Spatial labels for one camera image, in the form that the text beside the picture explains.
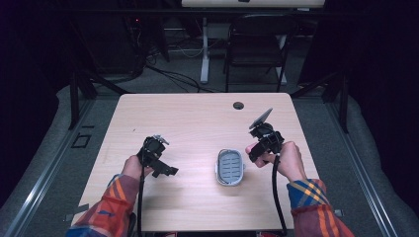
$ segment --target person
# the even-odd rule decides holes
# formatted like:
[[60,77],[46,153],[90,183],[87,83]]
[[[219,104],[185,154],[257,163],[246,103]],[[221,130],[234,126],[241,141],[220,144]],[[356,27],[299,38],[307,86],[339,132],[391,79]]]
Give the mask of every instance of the person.
[[[247,146],[246,153],[255,144]],[[275,154],[264,153],[258,157],[255,165],[262,168],[267,164],[265,161],[274,163],[274,160]],[[122,173],[114,176],[102,199],[68,229],[66,236],[126,236],[129,215],[138,193],[141,169],[138,158],[130,156]],[[144,168],[144,176],[150,172],[151,168]],[[326,197],[324,183],[308,179],[305,175],[301,153],[292,141],[283,144],[278,172],[290,181],[287,188],[295,236],[354,236],[334,214]]]

